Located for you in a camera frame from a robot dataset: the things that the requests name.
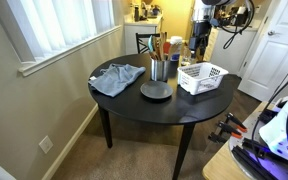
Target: window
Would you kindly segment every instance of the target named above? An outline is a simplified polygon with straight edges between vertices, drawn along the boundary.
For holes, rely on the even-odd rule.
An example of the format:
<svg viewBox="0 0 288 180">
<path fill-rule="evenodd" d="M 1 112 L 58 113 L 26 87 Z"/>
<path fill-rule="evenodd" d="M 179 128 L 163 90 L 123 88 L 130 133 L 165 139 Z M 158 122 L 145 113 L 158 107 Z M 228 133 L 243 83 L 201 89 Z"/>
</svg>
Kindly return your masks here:
<svg viewBox="0 0 288 180">
<path fill-rule="evenodd" d="M 21 62 L 43 66 L 116 28 L 112 0 L 0 0 L 0 21 Z"/>
</svg>

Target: chair back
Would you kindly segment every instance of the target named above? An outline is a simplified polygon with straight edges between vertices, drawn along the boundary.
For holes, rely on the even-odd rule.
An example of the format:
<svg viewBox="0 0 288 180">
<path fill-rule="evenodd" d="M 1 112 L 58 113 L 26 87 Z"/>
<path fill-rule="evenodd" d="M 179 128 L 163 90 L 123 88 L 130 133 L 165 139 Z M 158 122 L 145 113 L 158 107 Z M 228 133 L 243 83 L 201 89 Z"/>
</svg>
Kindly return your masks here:
<svg viewBox="0 0 288 180">
<path fill-rule="evenodd" d="M 160 34 L 139 34 L 135 33 L 136 36 L 136 45 L 137 45 L 137 53 L 142 54 L 148 51 L 148 38 L 151 36 L 160 37 Z"/>
</svg>

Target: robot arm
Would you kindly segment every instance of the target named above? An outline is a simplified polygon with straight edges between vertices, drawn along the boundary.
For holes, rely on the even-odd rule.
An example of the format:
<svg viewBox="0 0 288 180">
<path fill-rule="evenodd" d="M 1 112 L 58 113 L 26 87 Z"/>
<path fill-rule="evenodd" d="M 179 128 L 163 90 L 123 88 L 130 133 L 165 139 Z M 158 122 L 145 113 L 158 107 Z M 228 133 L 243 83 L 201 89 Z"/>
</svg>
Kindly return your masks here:
<svg viewBox="0 0 288 180">
<path fill-rule="evenodd" d="M 220 27 L 228 33 L 234 33 L 232 39 L 228 41 L 229 44 L 233 41 L 235 35 L 241 34 L 242 31 L 248 27 L 253 18 L 253 11 L 254 11 L 254 4 L 251 0 L 245 0 L 246 7 L 241 7 L 241 9 L 238 10 L 239 11 L 238 13 L 242 14 L 246 9 L 248 9 L 249 12 L 248 21 L 245 23 L 245 26 L 241 28 L 239 31 L 230 31 L 225 28 L 225 26 L 231 23 L 232 19 L 235 20 L 236 22 L 238 18 L 241 17 L 238 16 L 238 13 L 228 18 L 221 18 L 221 17 L 213 18 L 215 6 L 230 5 L 235 3 L 235 1 L 236 0 L 195 0 L 194 11 L 192 15 L 192 22 L 193 22 L 193 28 L 191 33 L 192 35 L 189 42 L 190 50 L 194 51 L 194 53 L 192 53 L 193 55 L 196 55 L 197 49 L 200 50 L 199 52 L 201 56 L 204 55 L 206 47 L 208 45 L 208 37 L 211 32 L 212 26 Z"/>
</svg>

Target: white basket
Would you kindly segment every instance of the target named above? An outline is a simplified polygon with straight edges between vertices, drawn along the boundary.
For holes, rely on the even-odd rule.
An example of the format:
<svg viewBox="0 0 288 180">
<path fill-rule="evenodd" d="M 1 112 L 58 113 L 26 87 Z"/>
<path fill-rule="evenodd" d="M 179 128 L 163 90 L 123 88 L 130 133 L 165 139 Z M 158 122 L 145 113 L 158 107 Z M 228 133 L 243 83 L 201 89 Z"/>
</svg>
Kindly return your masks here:
<svg viewBox="0 0 288 180">
<path fill-rule="evenodd" d="M 190 92 L 200 94 L 218 88 L 228 71 L 214 64 L 205 62 L 177 68 L 177 84 Z"/>
</svg>

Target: door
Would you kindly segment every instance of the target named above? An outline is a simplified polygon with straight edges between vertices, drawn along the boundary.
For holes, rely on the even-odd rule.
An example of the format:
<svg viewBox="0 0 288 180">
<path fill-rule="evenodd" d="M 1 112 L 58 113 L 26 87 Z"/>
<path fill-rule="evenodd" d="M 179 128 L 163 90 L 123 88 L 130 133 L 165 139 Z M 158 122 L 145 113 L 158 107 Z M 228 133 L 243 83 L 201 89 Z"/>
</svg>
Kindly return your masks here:
<svg viewBox="0 0 288 180">
<path fill-rule="evenodd" d="M 279 4 L 238 87 L 261 101 L 288 79 L 288 0 L 273 3 Z"/>
</svg>

